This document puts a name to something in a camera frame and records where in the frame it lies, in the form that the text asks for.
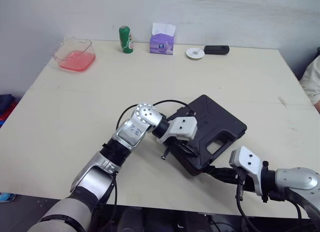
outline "red liquid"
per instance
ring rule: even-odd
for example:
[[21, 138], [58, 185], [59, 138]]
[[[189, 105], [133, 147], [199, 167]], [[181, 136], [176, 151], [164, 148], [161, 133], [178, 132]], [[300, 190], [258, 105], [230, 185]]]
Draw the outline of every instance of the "red liquid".
[[87, 52], [72, 51], [59, 65], [61, 68], [70, 71], [85, 71], [96, 59], [96, 55]]

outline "clear plastic container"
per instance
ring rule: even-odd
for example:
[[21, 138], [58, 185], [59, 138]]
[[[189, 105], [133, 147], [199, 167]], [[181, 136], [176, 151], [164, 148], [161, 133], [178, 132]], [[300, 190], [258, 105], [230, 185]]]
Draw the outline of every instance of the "clear plastic container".
[[85, 71], [96, 59], [89, 39], [67, 37], [52, 48], [51, 54], [61, 69], [76, 72]]

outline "white tissue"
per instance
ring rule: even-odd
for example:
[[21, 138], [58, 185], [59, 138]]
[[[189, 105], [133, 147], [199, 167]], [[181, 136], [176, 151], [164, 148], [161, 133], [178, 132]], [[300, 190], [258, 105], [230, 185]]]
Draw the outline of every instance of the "white tissue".
[[176, 26], [170, 23], [152, 23], [152, 35], [165, 34], [168, 36], [174, 36], [176, 32]]

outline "tissue box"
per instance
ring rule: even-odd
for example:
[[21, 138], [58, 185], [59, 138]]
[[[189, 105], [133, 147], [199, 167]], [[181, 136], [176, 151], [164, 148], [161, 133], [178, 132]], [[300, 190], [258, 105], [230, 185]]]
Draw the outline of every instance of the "tissue box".
[[176, 26], [153, 23], [150, 53], [172, 55], [174, 52]]

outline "black remote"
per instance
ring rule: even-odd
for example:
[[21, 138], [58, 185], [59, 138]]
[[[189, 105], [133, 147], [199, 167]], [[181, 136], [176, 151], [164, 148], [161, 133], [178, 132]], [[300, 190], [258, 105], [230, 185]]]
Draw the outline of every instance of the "black remote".
[[206, 45], [204, 53], [206, 55], [226, 55], [230, 51], [228, 45]]

